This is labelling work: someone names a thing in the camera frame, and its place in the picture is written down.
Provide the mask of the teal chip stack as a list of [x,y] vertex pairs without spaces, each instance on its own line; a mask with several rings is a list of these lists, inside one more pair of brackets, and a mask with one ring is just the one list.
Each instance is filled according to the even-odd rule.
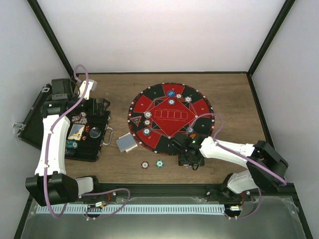
[[157,168],[163,168],[163,167],[164,167],[164,162],[163,162],[162,160],[157,160],[157,161],[155,162],[155,166],[156,166]]

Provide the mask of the brown 100 chip stack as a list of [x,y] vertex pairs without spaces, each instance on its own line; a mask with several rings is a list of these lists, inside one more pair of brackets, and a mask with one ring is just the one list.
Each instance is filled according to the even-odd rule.
[[149,163],[146,162],[146,161],[144,161],[144,162],[142,162],[141,167],[142,167],[143,169],[147,169],[147,168],[149,167]]

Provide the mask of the teal chip seat two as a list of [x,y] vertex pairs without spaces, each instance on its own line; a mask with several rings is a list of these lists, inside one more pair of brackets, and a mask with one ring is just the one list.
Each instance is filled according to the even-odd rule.
[[151,133],[151,130],[149,128],[143,129],[143,135],[149,135]]

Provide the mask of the blue white chip seat three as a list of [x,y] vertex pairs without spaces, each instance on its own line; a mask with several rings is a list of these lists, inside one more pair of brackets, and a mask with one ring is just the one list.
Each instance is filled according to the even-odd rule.
[[145,118],[148,119],[148,118],[150,118],[152,116],[152,113],[151,112],[145,112],[144,116],[145,116]]

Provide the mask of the blue white chip seat seven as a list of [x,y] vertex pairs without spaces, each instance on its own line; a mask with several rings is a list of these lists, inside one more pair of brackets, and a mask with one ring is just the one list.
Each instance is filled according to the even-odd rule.
[[192,101],[192,98],[189,97],[189,96],[187,96],[187,97],[185,97],[185,101],[188,102],[188,103],[190,103],[190,102]]

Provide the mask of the teal chip seat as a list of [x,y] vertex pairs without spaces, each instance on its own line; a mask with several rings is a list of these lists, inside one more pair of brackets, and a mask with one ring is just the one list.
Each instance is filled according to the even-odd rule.
[[175,101],[174,101],[173,99],[170,99],[170,100],[168,100],[168,104],[169,104],[169,105],[174,105],[174,104],[175,104]]

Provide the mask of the blue small blind button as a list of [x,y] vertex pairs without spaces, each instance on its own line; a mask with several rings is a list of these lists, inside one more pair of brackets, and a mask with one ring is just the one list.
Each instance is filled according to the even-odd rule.
[[167,91],[167,96],[168,97],[174,97],[175,96],[175,91],[174,90],[168,90]]

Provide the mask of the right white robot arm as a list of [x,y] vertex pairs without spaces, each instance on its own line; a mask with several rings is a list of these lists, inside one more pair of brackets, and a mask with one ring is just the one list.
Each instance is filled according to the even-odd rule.
[[197,134],[190,137],[178,133],[171,140],[178,151],[181,165],[199,166],[205,159],[219,159],[245,168],[240,173],[231,173],[225,178],[221,194],[228,201],[240,193],[261,189],[274,193],[286,186],[287,161],[267,142],[239,144],[217,140],[213,136]]

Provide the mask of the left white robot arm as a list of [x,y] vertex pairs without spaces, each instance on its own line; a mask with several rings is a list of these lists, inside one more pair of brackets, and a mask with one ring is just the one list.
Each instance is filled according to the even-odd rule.
[[40,206],[75,202],[85,195],[97,201],[102,189],[96,176],[72,178],[65,160],[96,162],[108,130],[110,102],[91,98],[97,82],[84,80],[78,96],[72,93],[69,79],[54,79],[52,93],[40,108],[43,125],[41,155],[33,177],[25,187]]

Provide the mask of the chips in case top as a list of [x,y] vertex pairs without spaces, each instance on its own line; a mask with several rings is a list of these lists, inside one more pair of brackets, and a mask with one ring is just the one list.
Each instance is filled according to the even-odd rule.
[[71,118],[71,121],[75,124],[83,124],[86,125],[88,120],[87,120],[87,114],[85,112],[81,112],[78,115],[74,115]]

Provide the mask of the black poker chip case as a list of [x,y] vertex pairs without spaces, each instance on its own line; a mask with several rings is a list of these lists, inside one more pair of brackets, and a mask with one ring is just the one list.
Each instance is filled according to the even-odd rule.
[[[22,123],[22,127],[17,132],[17,137],[32,145],[37,149],[41,149],[43,140],[43,123],[40,108],[52,93],[52,87],[50,84],[46,84],[37,96],[34,104],[30,108],[25,120]],[[81,112],[85,112],[85,102],[74,109],[67,117],[71,120],[74,115],[78,115]],[[87,115],[87,124],[91,128],[98,127],[102,132],[99,138],[93,139],[89,136],[89,132],[83,132],[82,136],[85,139],[77,141],[78,148],[73,156],[65,156],[66,159],[96,162],[100,156],[102,141],[104,140],[107,125],[110,119],[109,110],[98,110],[96,115]]]

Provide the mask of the clear dealer button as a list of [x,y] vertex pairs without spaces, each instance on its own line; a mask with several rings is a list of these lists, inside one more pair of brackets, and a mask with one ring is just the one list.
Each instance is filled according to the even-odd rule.
[[93,139],[99,138],[101,135],[101,130],[98,127],[93,127],[89,131],[89,136]]

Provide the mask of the card box in case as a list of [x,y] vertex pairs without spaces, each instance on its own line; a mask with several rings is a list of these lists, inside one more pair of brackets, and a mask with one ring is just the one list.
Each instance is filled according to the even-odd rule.
[[83,124],[73,124],[67,139],[80,141],[82,138],[84,129],[85,129],[85,125]]

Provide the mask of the triangular all in marker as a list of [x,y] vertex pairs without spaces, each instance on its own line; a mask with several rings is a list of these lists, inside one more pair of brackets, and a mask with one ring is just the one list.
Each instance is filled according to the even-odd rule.
[[130,118],[130,121],[134,123],[136,126],[139,126],[141,122],[142,116]]

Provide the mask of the teal chips in case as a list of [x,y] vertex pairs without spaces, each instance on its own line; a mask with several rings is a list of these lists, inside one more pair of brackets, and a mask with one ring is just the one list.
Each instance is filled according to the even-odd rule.
[[75,140],[66,140],[65,155],[73,156],[78,148],[78,143]]

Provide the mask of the round red black poker mat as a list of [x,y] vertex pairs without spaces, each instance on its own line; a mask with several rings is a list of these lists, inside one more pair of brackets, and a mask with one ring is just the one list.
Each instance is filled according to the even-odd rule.
[[[175,96],[168,97],[167,91],[174,90]],[[185,97],[191,97],[190,103]],[[144,113],[151,112],[150,118]],[[130,118],[142,116],[139,126]],[[161,83],[142,90],[131,102],[128,110],[128,126],[134,139],[144,148],[163,155],[177,155],[177,149],[171,145],[171,139],[178,133],[187,134],[186,129],[192,127],[194,134],[211,135],[215,118],[213,107],[207,97],[197,89],[181,83]],[[149,128],[151,133],[143,135],[143,129]]]

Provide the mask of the black front mounting rail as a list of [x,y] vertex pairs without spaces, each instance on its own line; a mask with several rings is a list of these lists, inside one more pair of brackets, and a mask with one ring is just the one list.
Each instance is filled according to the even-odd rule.
[[85,201],[99,200],[110,195],[111,201],[120,197],[127,197],[130,191],[131,198],[137,197],[199,197],[210,202],[240,202],[248,201],[252,197],[258,198],[256,189],[244,190],[235,194],[226,189],[224,184],[143,184],[143,183],[99,183],[92,192],[84,193]]

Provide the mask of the perforated light blue rail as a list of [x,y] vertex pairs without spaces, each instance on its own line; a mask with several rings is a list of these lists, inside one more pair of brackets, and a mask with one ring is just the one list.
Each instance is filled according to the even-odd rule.
[[[120,205],[108,205],[102,209],[88,209],[88,205],[69,204],[65,214],[109,215],[115,212]],[[118,213],[128,215],[224,215],[224,205],[126,205]]]

